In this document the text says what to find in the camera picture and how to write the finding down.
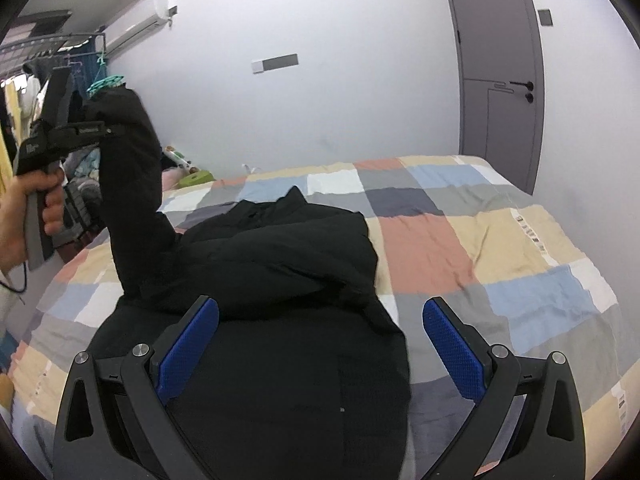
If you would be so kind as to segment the person's left hand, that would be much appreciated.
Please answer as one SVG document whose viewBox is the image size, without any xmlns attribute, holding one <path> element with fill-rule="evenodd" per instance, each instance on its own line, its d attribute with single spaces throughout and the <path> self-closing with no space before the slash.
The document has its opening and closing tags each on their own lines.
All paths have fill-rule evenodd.
<svg viewBox="0 0 640 480">
<path fill-rule="evenodd" d="M 64 178 L 60 167 L 52 174 L 37 170 L 12 178 L 6 194 L 1 197 L 0 262 L 3 274 L 27 259 L 25 218 L 28 199 L 35 192 L 46 193 L 41 214 L 44 232 L 52 236 L 62 229 Z"/>
</svg>

